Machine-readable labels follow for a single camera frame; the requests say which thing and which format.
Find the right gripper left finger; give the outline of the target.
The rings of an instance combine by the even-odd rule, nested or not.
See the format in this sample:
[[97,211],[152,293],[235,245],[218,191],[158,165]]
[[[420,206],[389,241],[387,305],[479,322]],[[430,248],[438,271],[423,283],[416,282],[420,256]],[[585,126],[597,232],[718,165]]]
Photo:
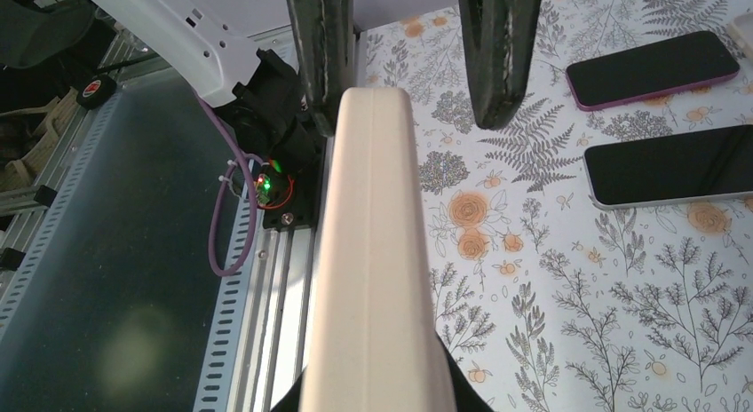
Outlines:
[[300,408],[300,398],[303,382],[305,380],[304,368],[297,377],[294,384],[289,388],[286,394],[271,408],[271,412],[298,412]]

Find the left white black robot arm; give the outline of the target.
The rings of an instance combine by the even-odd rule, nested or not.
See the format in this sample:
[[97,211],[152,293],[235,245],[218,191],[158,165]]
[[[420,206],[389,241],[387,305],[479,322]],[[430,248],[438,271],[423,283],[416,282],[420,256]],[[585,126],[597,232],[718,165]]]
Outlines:
[[[259,65],[250,28],[268,20],[264,0],[92,0],[170,63],[204,103],[234,100]],[[541,0],[458,0],[476,124],[494,130],[527,88]],[[385,181],[417,173],[412,111],[397,89],[353,86],[353,0],[286,0],[303,97],[335,140],[334,180]]]

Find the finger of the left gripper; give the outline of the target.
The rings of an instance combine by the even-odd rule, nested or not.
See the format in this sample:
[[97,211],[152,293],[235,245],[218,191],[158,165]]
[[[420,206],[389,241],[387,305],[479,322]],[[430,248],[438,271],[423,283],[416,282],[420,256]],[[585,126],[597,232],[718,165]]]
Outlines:
[[542,0],[458,0],[475,122],[499,130],[527,92]]
[[287,0],[305,102],[318,132],[335,135],[353,86],[353,0]]

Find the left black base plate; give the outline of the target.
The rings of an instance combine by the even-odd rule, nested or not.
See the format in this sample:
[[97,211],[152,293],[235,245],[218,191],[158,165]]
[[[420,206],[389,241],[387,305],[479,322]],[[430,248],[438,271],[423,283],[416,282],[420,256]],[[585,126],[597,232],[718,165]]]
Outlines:
[[297,132],[272,153],[261,175],[262,227],[277,231],[315,228],[320,219],[326,139]]

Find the aluminium rail frame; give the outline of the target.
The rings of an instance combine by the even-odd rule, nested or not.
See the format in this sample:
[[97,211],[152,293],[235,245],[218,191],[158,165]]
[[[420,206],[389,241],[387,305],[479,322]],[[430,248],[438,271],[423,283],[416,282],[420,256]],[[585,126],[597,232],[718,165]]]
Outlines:
[[[304,93],[295,69],[292,45],[279,56],[273,49],[260,50],[261,63],[251,79],[244,100],[256,106],[256,116],[269,119],[266,150],[282,145],[297,132],[317,133],[313,119],[303,108]],[[263,211],[252,202],[250,222],[262,217],[257,233],[256,298],[251,303],[248,340],[242,360],[238,401],[234,411],[268,411],[294,384],[305,365],[307,324],[313,309],[312,292],[318,254],[318,225],[324,209],[329,176],[326,139],[320,219],[315,228],[286,231],[262,227]]]

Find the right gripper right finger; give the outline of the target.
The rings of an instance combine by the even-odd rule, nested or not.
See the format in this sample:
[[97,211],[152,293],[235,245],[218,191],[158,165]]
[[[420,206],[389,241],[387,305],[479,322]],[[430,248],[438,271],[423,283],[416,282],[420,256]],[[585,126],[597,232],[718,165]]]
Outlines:
[[448,348],[439,339],[440,347],[448,364],[456,412],[492,412],[493,409],[477,394],[470,385]]

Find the cased black phone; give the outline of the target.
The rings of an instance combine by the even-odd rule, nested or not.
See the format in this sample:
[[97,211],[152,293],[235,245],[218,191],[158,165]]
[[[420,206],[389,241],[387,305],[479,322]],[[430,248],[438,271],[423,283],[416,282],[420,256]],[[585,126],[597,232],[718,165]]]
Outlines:
[[399,88],[352,88],[341,100],[300,407],[456,407],[435,332],[412,108]]
[[752,194],[752,126],[593,146],[583,163],[604,210],[736,199]]

